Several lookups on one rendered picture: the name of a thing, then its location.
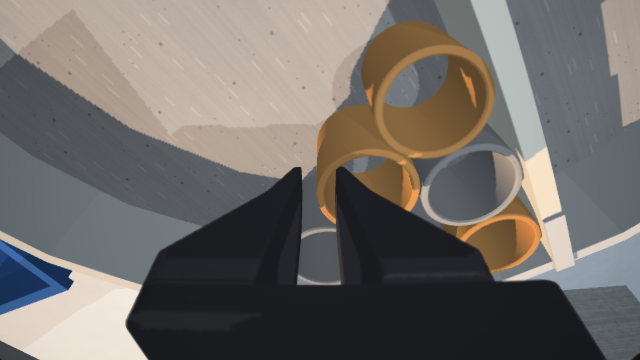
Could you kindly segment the blue open crate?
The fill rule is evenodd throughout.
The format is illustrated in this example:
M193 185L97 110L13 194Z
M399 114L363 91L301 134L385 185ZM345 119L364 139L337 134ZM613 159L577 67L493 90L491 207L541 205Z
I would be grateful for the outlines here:
M71 273L0 240L0 315L68 291Z

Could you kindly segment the bronze bushing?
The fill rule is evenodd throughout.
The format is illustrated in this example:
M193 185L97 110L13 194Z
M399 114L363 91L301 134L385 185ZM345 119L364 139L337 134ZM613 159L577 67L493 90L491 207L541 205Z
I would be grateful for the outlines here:
M448 55L448 71L430 99L412 107L384 102L405 68L434 55ZM365 53L361 76L380 136L412 158L437 158L464 147L483 129L494 106L495 84L486 63L423 21L400 22L381 32Z
M369 105L345 107L324 122L317 138L317 201L324 215L335 224L336 169L366 156L387 158L373 170L350 172L367 188L409 212L418 200L420 180L411 157L385 143Z
M491 274L525 261L541 239L540 225L518 195L501 212L485 221L464 226L441 224L446 232L479 249Z

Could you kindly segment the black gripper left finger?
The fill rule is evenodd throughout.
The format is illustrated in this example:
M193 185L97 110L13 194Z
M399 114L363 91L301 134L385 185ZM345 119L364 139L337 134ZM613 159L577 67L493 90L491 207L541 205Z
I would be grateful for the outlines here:
M160 278L297 285L302 199L302 168L294 167L268 191L160 250L143 285Z

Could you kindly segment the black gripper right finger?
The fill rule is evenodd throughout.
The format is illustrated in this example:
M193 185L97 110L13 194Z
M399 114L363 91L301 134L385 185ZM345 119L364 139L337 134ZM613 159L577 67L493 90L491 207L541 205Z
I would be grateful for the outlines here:
M495 281L479 249L336 169L341 285Z

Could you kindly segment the beige round turntable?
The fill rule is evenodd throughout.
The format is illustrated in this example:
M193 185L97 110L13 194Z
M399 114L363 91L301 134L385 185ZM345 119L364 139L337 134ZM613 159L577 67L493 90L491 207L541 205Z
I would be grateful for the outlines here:
M493 76L487 123L541 228L495 281L640 232L640 0L0 0L0 239L140 291L160 250L317 174L322 125L369 105L365 53L404 21Z

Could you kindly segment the grey hollow cylinder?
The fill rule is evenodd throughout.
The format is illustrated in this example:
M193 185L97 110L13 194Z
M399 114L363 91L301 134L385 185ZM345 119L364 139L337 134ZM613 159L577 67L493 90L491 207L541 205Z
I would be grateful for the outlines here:
M298 278L317 285L341 284L336 224L319 207L317 174L302 180L302 192Z
M467 153L460 162L443 168ZM495 216L515 198L523 180L519 158L488 123L453 153L411 159L419 176L419 196L425 211L447 225L471 225Z
M420 196L418 197L418 200L416 202L416 204L414 205L414 207L412 208L412 210L410 211L411 213L419 216L422 219L427 220L428 222L434 224L435 226L443 229L441 222L436 221L435 219L433 219L424 209L422 201L420 199ZM444 230L444 229L443 229Z

